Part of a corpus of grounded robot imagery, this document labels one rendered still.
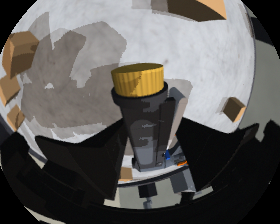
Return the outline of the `small tan block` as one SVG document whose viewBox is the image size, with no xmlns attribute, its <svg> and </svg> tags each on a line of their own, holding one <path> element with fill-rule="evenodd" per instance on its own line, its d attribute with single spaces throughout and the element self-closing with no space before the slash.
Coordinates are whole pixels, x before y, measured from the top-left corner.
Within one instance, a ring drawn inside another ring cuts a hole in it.
<svg viewBox="0 0 280 224">
<path fill-rule="evenodd" d="M 167 0 L 168 13 L 198 22 L 227 20 L 223 0 Z"/>
<path fill-rule="evenodd" d="M 229 100 L 223 110 L 226 116 L 234 123 L 240 119 L 246 106 L 236 97 L 229 97 Z"/>
<path fill-rule="evenodd" d="M 16 129 L 17 130 L 19 129 L 19 127 L 23 123 L 24 119 L 25 119 L 25 116 L 17 104 L 7 114 L 7 121 L 10 124 L 10 126 L 14 129 L 14 131 Z"/>
<path fill-rule="evenodd" d="M 130 181 L 133 180 L 132 168 L 121 167 L 119 181 Z"/>
<path fill-rule="evenodd" d="M 31 68 L 39 42 L 30 31 L 9 35 L 2 57 L 2 66 L 9 79 Z"/>
<path fill-rule="evenodd" d="M 0 98 L 4 107 L 18 94 L 20 86 L 15 76 L 9 79 L 7 75 L 0 79 Z"/>
</svg>

